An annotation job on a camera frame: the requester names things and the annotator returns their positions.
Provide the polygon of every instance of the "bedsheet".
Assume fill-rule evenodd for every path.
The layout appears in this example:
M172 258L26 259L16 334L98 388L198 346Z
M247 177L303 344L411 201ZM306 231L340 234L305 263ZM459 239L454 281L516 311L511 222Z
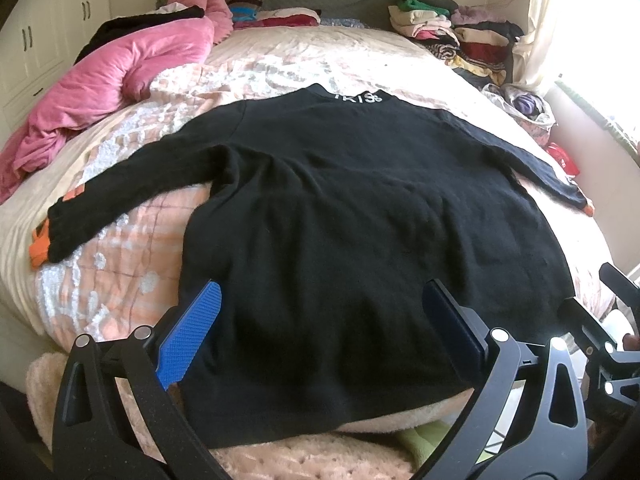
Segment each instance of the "bedsheet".
M206 200L208 186L149 200L64 262L46 264L37 273L29 270L26 250L32 229L69 189L211 107L274 97L312 83L347 95L383 89L413 104L447 109L530 151L566 178L507 114L397 34L323 26L239 30L214 47L204 64L162 72L150 86L149 100L70 142L49 168L0 206L0 300L67 350L82 332L104 340L125 337L140 324L154 324L177 303L182 235L193 209ZM613 296L598 278L601 263L610 261L602 233L592 218L525 179L521 183L558 237L576 295L590 312L603 316Z

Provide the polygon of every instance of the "curtain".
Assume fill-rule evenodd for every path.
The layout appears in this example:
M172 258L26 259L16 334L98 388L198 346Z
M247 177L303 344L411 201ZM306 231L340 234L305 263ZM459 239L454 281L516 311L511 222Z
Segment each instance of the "curtain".
M562 48L559 26L568 0L530 0L527 34L513 47L513 82L520 88L546 94L558 78Z

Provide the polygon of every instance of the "window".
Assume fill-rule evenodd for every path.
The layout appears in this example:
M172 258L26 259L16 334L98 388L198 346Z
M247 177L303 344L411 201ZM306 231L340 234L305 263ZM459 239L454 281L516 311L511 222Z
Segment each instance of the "window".
M556 29L561 86L636 146L640 141L640 0L565 0Z

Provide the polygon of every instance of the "pink blanket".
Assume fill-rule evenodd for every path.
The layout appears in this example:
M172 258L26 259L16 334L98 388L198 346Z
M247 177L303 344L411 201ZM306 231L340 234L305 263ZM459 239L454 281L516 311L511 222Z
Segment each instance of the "pink blanket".
M0 153L0 204L30 174L48 166L73 136L149 96L163 70L202 63L232 28L224 0L170 0L205 9L202 19L139 30L95 50L73 66L36 104Z

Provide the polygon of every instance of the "striped pillow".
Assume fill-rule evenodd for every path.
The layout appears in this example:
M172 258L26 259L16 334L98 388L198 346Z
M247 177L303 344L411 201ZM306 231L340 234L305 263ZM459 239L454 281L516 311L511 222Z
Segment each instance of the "striped pillow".
M255 20L255 14L262 7L264 0L225 0L232 12L233 22Z

